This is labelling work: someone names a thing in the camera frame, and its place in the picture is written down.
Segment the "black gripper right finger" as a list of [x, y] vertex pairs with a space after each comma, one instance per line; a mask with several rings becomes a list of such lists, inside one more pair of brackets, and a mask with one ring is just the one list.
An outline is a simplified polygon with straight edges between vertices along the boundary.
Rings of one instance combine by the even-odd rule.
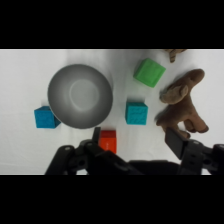
[[184, 138], [172, 128], [166, 130], [165, 142], [181, 161], [179, 175], [201, 175], [203, 169], [212, 175], [224, 175], [224, 144], [209, 148], [197, 140]]

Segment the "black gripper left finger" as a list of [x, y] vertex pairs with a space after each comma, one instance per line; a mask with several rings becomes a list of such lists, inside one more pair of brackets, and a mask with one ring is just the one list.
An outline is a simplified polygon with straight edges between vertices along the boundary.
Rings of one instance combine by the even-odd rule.
[[141, 175], [141, 172], [111, 151], [99, 145], [101, 128], [94, 129], [91, 139], [83, 140], [77, 148], [61, 146], [55, 153], [46, 175], [76, 175], [85, 170], [89, 175]]

